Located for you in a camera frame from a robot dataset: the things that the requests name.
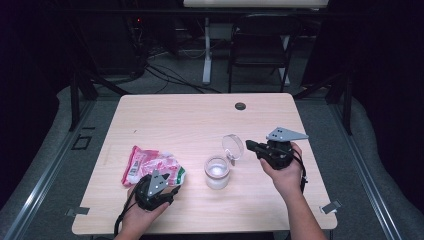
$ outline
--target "forearm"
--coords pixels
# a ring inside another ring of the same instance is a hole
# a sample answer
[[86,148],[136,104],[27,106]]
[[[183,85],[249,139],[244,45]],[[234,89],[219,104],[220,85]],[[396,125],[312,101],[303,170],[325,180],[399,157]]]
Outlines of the forearm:
[[305,197],[300,191],[285,196],[293,240],[326,239]]

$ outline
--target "hand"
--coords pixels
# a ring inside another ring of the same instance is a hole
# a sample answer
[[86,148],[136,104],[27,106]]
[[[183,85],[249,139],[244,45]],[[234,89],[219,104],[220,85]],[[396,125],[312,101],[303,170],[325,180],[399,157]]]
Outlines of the hand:
[[[300,154],[299,156],[294,152],[294,155],[300,158],[302,150],[296,143],[292,142],[291,145]],[[271,177],[275,188],[284,199],[294,193],[301,193],[300,180],[302,177],[302,167],[296,160],[293,160],[288,167],[280,170],[273,169],[265,159],[260,159],[260,162],[264,172]]]
[[[135,186],[131,187],[127,192],[127,197],[130,196]],[[135,197],[133,196],[128,206],[135,203]],[[152,222],[161,215],[169,203],[166,202],[155,210],[148,212],[141,209],[137,204],[132,206],[128,212],[125,213],[124,219],[122,220],[122,229],[115,239],[140,239],[140,237],[147,231]]]

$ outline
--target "metal bracket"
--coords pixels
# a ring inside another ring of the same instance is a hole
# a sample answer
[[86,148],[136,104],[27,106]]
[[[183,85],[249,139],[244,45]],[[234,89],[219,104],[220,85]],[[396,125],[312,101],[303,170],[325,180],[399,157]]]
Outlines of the metal bracket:
[[152,179],[150,180],[149,192],[147,193],[147,195],[151,197],[156,193],[161,192],[167,186],[168,182],[166,181],[166,179],[159,174],[158,170],[155,169],[152,173]]
[[66,211],[65,215],[68,217],[76,217],[77,214],[87,215],[89,210],[90,208],[83,207],[77,207],[75,209],[70,208],[68,211]]
[[324,207],[319,207],[319,209],[321,210],[321,212],[328,214],[330,212],[337,212],[337,209],[341,206],[342,204],[339,202],[339,200],[336,200]]
[[266,136],[266,139],[276,142],[289,142],[293,140],[308,139],[309,136],[303,133],[294,132],[282,127],[277,127]]

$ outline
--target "jar lid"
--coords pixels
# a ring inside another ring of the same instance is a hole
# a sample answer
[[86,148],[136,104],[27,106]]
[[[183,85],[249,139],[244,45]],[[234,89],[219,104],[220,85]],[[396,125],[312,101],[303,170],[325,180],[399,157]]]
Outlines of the jar lid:
[[228,160],[232,163],[235,160],[239,160],[244,153],[243,142],[234,134],[229,134],[222,138],[222,148],[224,148]]

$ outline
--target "white desk leg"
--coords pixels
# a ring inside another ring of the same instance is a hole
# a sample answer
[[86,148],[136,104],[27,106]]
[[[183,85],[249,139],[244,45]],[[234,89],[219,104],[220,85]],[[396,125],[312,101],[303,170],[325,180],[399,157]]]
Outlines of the white desk leg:
[[[281,37],[281,38],[282,38],[283,46],[284,46],[284,49],[285,49],[285,48],[287,48],[287,44],[289,43],[289,37],[288,37],[288,36],[283,36],[283,37]],[[285,68],[279,68],[279,69],[278,69],[278,72],[280,73],[281,81],[283,81],[284,71],[286,71],[286,69],[285,69]],[[290,79],[289,79],[289,75],[287,75],[287,76],[286,76],[286,82],[284,83],[284,86],[285,86],[285,87],[290,86]]]
[[203,84],[211,83],[211,39],[209,35],[209,18],[205,18],[205,66],[203,68]]

